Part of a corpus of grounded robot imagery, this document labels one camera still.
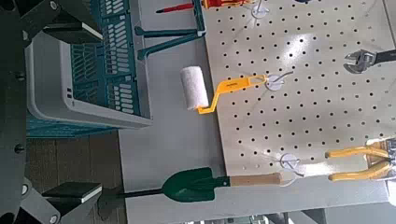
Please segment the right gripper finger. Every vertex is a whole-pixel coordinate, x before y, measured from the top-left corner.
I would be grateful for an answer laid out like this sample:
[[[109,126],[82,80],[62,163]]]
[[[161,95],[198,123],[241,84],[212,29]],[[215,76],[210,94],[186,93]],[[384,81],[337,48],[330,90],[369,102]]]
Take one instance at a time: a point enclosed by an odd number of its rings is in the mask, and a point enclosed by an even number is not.
[[[40,32],[68,44],[99,43],[101,30],[82,0],[15,0],[22,30],[33,39]]]
[[[81,224],[101,194],[99,183],[64,182],[39,193],[25,181],[18,224]]]

